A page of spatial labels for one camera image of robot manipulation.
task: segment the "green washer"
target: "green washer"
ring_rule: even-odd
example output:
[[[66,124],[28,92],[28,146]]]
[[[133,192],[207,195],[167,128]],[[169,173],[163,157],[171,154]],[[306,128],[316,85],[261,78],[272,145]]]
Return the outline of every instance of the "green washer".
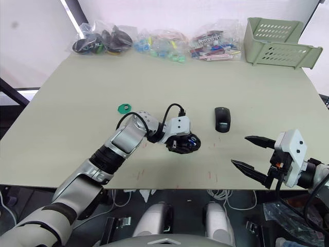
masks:
[[[171,54],[170,59],[171,59],[173,62],[178,62],[178,59],[179,59],[178,54]]]
[[[185,61],[186,61],[186,59],[185,59],[185,56],[184,56],[184,55],[182,55],[182,56],[180,56],[180,57],[178,58],[178,62],[179,62],[179,63],[185,63]]]
[[[158,53],[156,51],[154,51],[154,50],[150,50],[150,55],[152,57],[157,57],[158,56]]]
[[[122,104],[118,107],[118,112],[121,114],[127,114],[132,109],[130,104]]]

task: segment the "plastic bag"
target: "plastic bag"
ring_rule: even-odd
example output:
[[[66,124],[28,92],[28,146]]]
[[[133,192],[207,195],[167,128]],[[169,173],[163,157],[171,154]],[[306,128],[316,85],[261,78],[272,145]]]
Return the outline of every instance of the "plastic bag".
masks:
[[[191,57],[204,61],[239,60],[241,37],[238,20],[219,20],[199,29],[190,40]]]
[[[185,63],[188,52],[188,40],[178,31],[156,30],[151,34],[146,30],[138,35],[134,48],[152,57],[169,59]]]
[[[80,25],[81,32],[78,33],[72,46],[72,50],[78,54],[102,54],[107,52],[118,55],[130,49],[133,45],[132,38],[122,29],[114,24],[105,24],[96,21],[92,26],[87,23]],[[126,27],[131,33],[137,29]]]
[[[299,217],[280,202],[264,203],[265,220],[275,220],[294,237],[318,247],[324,247],[324,235],[309,228],[304,219]],[[311,206],[308,217],[322,227],[322,218]]]

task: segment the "black computer mouse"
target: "black computer mouse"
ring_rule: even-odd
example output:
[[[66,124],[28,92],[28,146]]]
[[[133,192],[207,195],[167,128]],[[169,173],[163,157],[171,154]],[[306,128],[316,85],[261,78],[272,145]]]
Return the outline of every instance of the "black computer mouse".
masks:
[[[216,131],[226,133],[230,130],[231,114],[230,110],[225,107],[215,108],[215,128]]]

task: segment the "green plastic basket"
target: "green plastic basket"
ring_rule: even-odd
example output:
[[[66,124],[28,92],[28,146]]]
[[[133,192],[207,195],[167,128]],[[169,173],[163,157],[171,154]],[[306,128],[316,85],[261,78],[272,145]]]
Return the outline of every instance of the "green plastic basket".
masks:
[[[244,38],[247,61],[253,65],[313,68],[322,47],[299,45],[302,28],[303,23],[298,21],[248,18]]]

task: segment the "beige tabletop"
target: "beige tabletop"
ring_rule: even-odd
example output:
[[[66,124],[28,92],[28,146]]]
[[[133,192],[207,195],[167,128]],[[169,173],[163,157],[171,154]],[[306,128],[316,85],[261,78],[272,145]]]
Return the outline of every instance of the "beige tabletop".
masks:
[[[174,102],[185,108],[201,148],[180,155],[143,140],[106,188],[264,189],[230,160],[267,173],[272,150],[244,137],[276,139],[295,128],[308,145],[306,158],[329,163],[329,112],[303,70],[178,64],[130,51],[71,55],[56,69],[0,142],[0,184],[57,187],[114,133],[119,105],[162,120]],[[228,133],[215,131],[215,107],[230,109]]]

